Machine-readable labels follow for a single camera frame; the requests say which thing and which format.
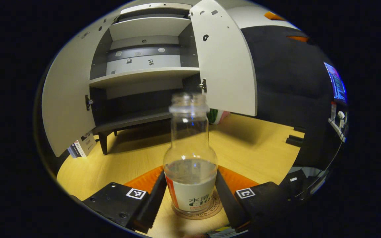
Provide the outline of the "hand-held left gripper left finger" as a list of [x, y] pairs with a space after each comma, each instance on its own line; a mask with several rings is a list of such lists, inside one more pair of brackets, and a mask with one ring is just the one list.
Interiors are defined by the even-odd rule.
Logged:
[[163, 166], [159, 166], [125, 184], [110, 182], [82, 202], [119, 226], [147, 233], [153, 227], [166, 187]]

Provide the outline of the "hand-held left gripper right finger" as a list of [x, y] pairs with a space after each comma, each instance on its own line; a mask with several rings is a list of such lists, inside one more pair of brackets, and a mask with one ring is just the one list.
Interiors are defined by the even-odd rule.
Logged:
[[259, 184], [224, 166], [218, 166], [216, 190], [237, 232], [272, 225], [297, 206], [297, 200], [274, 182]]

